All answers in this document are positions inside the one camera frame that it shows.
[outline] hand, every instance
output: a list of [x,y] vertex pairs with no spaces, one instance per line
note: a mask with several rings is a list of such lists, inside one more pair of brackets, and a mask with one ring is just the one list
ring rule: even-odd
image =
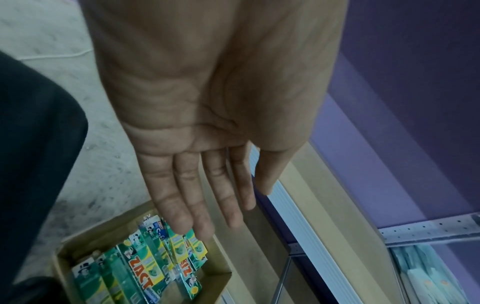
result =
[[82,0],[108,98],[150,195],[176,233],[214,227],[199,159],[230,227],[308,140],[332,72],[344,0]]

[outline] open cardboard box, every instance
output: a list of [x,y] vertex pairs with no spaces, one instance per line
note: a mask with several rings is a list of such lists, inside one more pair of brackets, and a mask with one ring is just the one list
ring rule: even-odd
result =
[[[71,267],[88,257],[94,250],[104,252],[125,240],[135,232],[137,224],[147,214],[158,214],[151,201],[63,240],[53,255],[52,266],[54,276],[63,286],[71,303],[83,303],[77,292]],[[176,284],[171,283],[162,295],[163,303],[213,304],[221,297],[232,276],[232,270],[222,254],[216,237],[204,244],[208,250],[208,261],[196,273],[202,286],[198,296],[193,301],[185,300]]]

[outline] cardboard box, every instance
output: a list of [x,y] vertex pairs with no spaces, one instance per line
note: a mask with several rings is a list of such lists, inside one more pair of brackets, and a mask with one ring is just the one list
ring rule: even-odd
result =
[[[72,266],[94,250],[105,252],[114,247],[138,229],[143,216],[157,213],[150,201],[63,240],[52,257],[52,267],[71,303],[82,303],[73,280]],[[221,297],[232,271],[216,237],[204,244],[208,250],[208,261],[196,273],[202,285],[201,292],[193,301],[185,300],[176,284],[169,284],[162,297],[164,303],[214,304]]]

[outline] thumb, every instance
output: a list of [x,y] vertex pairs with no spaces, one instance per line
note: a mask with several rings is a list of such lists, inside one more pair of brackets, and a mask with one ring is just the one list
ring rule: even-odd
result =
[[290,162],[298,148],[286,151],[260,150],[260,157],[255,167],[255,186],[263,194],[269,195],[283,170]]

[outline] white cable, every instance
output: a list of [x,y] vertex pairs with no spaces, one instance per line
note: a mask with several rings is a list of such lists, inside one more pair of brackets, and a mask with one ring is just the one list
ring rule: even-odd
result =
[[18,57],[18,61],[28,61],[28,60],[40,60],[40,59],[59,59],[59,58],[73,58],[73,57],[80,57],[85,54],[92,52],[93,49],[88,49],[82,52],[73,53],[73,54],[65,54],[65,55],[36,55],[36,56],[25,56],[25,57]]

